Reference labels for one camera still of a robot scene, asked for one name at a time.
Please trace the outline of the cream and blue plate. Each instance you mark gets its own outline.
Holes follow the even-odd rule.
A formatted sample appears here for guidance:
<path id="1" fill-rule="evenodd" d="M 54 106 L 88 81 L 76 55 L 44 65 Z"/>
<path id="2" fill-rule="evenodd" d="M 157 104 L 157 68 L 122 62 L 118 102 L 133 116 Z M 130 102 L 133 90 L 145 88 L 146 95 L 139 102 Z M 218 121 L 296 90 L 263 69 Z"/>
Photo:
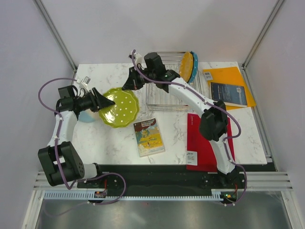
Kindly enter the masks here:
<path id="1" fill-rule="evenodd" d="M 81 111 L 78 116 L 78 121 L 83 123 L 93 123 L 99 119 L 98 112 L 92 112 L 90 109 Z"/>

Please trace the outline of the green polka dot plate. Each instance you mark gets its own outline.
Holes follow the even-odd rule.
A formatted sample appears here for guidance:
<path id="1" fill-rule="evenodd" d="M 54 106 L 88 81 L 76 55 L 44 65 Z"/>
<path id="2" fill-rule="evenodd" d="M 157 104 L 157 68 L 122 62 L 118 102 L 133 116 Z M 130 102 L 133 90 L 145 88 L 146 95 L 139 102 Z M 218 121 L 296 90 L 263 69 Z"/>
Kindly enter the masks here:
<path id="1" fill-rule="evenodd" d="M 99 111 L 99 116 L 106 125 L 121 128 L 135 121 L 140 105 L 133 91 L 116 87 L 105 92 L 103 96 L 115 102 L 115 105 Z"/>

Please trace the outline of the wire dish rack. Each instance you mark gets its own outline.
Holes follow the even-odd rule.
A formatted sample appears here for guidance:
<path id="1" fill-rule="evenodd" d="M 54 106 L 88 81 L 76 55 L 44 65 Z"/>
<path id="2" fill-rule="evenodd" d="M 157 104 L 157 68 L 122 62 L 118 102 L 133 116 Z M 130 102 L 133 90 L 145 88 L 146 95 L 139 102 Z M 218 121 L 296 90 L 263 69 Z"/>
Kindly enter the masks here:
<path id="1" fill-rule="evenodd" d="M 179 72 L 185 52 L 158 52 L 158 54 L 166 69 Z M 195 80 L 189 85 L 201 94 L 207 91 L 204 88 L 207 85 L 206 80 L 202 78 L 199 68 Z M 146 84 L 145 89 L 145 102 L 150 111 L 190 111 L 189 106 L 183 103 L 182 100 L 159 89 L 153 83 Z"/>

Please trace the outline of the yellow polka dot plate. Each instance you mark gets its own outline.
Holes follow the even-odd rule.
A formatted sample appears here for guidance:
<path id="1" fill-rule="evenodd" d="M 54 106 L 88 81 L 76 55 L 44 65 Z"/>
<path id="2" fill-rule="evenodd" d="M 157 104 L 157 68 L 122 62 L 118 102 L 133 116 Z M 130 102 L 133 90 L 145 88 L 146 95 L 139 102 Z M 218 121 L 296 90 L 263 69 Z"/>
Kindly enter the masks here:
<path id="1" fill-rule="evenodd" d="M 186 52 L 181 60 L 179 75 L 188 83 L 193 72 L 194 58 L 191 52 Z"/>

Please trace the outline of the paperback book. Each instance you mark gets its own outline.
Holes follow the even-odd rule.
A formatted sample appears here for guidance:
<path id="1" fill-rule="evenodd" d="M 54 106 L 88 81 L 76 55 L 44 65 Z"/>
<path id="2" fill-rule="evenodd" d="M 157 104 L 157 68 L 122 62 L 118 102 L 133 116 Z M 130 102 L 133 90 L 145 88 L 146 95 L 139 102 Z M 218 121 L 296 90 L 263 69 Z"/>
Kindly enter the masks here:
<path id="1" fill-rule="evenodd" d="M 133 124 L 139 157 L 151 156 L 165 151 L 156 118 Z"/>

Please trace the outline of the blue polka dot plate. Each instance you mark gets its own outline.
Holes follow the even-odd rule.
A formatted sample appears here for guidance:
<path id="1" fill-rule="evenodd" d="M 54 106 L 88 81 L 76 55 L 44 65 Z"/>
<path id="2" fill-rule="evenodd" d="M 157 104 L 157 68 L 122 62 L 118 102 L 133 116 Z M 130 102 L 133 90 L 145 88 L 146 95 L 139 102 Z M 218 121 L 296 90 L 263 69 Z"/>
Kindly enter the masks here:
<path id="1" fill-rule="evenodd" d="M 198 55 L 193 51 L 191 51 L 191 54 L 193 56 L 193 70 L 192 70 L 191 77 L 188 81 L 188 84 L 191 84 L 195 80 L 197 72 L 198 72 Z"/>

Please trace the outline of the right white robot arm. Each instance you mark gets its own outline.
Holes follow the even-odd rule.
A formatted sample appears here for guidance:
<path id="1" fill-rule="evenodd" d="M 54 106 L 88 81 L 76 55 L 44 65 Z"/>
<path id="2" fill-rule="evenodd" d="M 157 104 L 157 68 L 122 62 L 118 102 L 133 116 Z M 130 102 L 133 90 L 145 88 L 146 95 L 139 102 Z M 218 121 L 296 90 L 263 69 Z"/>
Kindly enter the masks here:
<path id="1" fill-rule="evenodd" d="M 199 132 L 213 149 L 219 184 L 225 188 L 233 185 L 237 171 L 228 144 L 228 113 L 224 102 L 215 102 L 193 89 L 176 71 L 166 69 L 156 52 L 145 55 L 144 69 L 140 69 L 140 64 L 136 62 L 135 50 L 130 53 L 129 58 L 133 66 L 129 68 L 128 79 L 122 89 L 136 91 L 146 83 L 153 83 L 193 109 L 201 118 Z"/>

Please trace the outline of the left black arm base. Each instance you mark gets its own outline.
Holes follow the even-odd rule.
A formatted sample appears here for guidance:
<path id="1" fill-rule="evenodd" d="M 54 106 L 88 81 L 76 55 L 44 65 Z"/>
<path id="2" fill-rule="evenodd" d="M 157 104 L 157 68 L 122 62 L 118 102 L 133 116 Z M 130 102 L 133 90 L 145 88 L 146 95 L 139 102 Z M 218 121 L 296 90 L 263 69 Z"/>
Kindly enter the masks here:
<path id="1" fill-rule="evenodd" d="M 84 178 L 77 184 L 77 188 L 122 190 L 124 178 L 115 172 L 98 172 L 93 178 Z"/>

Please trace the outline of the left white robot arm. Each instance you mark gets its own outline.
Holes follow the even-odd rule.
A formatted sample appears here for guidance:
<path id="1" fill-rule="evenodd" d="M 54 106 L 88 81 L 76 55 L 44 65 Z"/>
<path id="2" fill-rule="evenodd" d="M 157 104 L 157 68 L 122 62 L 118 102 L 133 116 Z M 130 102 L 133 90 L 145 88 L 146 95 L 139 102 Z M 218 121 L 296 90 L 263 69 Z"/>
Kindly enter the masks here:
<path id="1" fill-rule="evenodd" d="M 79 114 L 86 110 L 98 112 L 115 105 L 115 102 L 101 95 L 96 88 L 83 96 L 76 94 L 75 86 L 58 89 L 60 98 L 56 103 L 56 125 L 52 138 L 45 148 L 38 151 L 38 158 L 51 186 L 67 185 L 81 179 L 88 179 L 93 187 L 101 187 L 105 177 L 98 172 L 97 164 L 84 164 L 72 144 L 74 128 Z"/>

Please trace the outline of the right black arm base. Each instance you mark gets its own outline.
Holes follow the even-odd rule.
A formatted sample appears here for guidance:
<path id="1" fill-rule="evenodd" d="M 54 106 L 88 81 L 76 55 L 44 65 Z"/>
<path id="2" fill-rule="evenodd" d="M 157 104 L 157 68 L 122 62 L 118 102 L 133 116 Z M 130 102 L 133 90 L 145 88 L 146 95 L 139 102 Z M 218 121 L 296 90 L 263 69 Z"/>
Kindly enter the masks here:
<path id="1" fill-rule="evenodd" d="M 221 172 L 203 173 L 203 187 L 205 189 L 243 189 L 245 188 L 244 174 L 233 170 L 225 175 Z"/>

